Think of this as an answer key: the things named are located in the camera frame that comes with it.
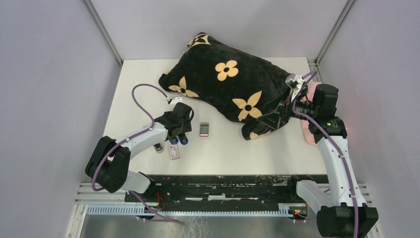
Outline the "blue stapler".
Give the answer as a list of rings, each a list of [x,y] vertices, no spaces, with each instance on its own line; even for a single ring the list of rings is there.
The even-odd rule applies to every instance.
[[[176,144],[179,142],[179,140],[178,140],[178,138],[177,138],[177,137],[172,137],[172,138],[170,138],[170,139],[169,139],[169,142],[170,142],[172,145],[176,145]]]
[[[188,142],[189,142],[189,140],[188,140],[188,138],[187,138],[186,134],[180,134],[180,135],[178,136],[178,138],[179,138],[179,141],[180,141],[180,143],[181,143],[182,145],[187,145],[187,144],[188,144]]]

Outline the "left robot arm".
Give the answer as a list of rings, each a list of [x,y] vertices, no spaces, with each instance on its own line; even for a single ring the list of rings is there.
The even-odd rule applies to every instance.
[[[166,141],[172,146],[178,143],[186,145],[186,133],[192,130],[193,116],[190,106],[178,102],[172,111],[164,112],[138,132],[119,139],[102,137],[85,168],[85,174],[93,184],[99,184],[99,187],[92,188],[95,191],[105,189],[109,193],[124,189],[137,192],[145,202],[153,200],[156,188],[151,184],[154,181],[142,172],[130,171],[130,161],[151,147],[162,152]]]

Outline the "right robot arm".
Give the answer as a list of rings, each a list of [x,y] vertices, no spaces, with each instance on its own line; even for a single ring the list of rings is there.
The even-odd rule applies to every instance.
[[[312,180],[301,180],[286,188],[292,202],[306,201],[316,214],[316,224],[324,238],[365,238],[378,221],[378,211],[368,206],[357,184],[349,156],[347,131],[336,116],[338,89],[319,84],[313,99],[302,102],[289,95],[265,104],[266,113],[258,121],[278,129],[290,118],[307,120],[320,151],[329,182],[329,193]]]

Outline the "open box of staples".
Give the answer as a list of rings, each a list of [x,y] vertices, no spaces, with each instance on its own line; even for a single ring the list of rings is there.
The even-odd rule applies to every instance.
[[[209,136],[209,128],[210,125],[207,122],[200,123],[200,137],[208,137]]]

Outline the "grey beige stapler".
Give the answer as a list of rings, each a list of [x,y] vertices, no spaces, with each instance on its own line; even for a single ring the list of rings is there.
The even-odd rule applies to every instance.
[[[155,151],[156,151],[158,154],[160,154],[160,153],[162,153],[162,152],[164,151],[164,148],[162,147],[162,145],[161,145],[160,143],[155,144],[155,145],[154,145],[154,149],[155,149]]]

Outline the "closed red white staple box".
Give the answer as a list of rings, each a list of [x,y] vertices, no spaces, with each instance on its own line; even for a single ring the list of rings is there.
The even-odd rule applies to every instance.
[[[169,146],[169,154],[171,160],[180,159],[180,153],[178,145],[170,145]]]

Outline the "pink cloth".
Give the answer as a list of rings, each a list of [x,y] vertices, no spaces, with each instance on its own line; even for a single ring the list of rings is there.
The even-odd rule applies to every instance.
[[[308,84],[308,90],[306,91],[306,95],[303,96],[300,101],[301,102],[306,102],[306,101],[312,101],[314,94],[315,94],[315,89],[318,85],[320,85],[320,82],[310,82]],[[315,143],[315,139],[314,139],[314,135],[311,134],[310,130],[309,130],[309,122],[306,120],[301,120],[301,127],[302,127],[302,133],[303,133],[303,137],[305,139],[305,141],[314,146],[317,147],[316,143]]]

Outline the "black pillow with beige flowers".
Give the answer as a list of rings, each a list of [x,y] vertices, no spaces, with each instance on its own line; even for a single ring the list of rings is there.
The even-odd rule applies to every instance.
[[[200,32],[158,83],[165,91],[204,101],[229,121],[243,123],[242,136],[252,140],[274,131],[257,118],[271,111],[267,103],[289,96],[289,75],[270,61]]]

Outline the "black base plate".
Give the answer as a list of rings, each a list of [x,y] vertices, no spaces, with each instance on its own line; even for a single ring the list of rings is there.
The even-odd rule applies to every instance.
[[[150,175],[152,183],[140,194],[148,205],[164,212],[275,211],[280,203],[303,203],[297,182],[328,183],[326,175]]]

